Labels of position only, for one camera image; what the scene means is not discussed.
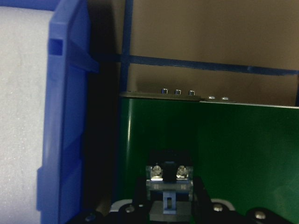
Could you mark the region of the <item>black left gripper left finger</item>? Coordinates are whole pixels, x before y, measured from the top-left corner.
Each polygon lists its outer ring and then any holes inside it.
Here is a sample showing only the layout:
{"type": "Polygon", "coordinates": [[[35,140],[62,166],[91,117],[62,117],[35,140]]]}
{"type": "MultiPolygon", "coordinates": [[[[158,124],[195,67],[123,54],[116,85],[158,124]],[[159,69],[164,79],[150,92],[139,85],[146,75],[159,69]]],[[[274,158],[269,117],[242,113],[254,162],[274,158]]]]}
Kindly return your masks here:
{"type": "Polygon", "coordinates": [[[147,199],[146,178],[138,177],[132,203],[126,206],[127,224],[148,224],[149,201],[147,199]]]}

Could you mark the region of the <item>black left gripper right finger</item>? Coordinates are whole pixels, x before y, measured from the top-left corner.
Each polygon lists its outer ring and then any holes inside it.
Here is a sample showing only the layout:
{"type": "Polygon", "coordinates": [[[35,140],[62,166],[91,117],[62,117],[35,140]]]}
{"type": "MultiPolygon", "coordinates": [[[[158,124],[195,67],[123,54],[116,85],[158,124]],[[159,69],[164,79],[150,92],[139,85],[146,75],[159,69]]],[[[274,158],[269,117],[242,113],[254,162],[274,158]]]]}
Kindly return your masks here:
{"type": "Polygon", "coordinates": [[[211,198],[201,177],[193,178],[192,216],[196,224],[214,224],[211,198]]]}

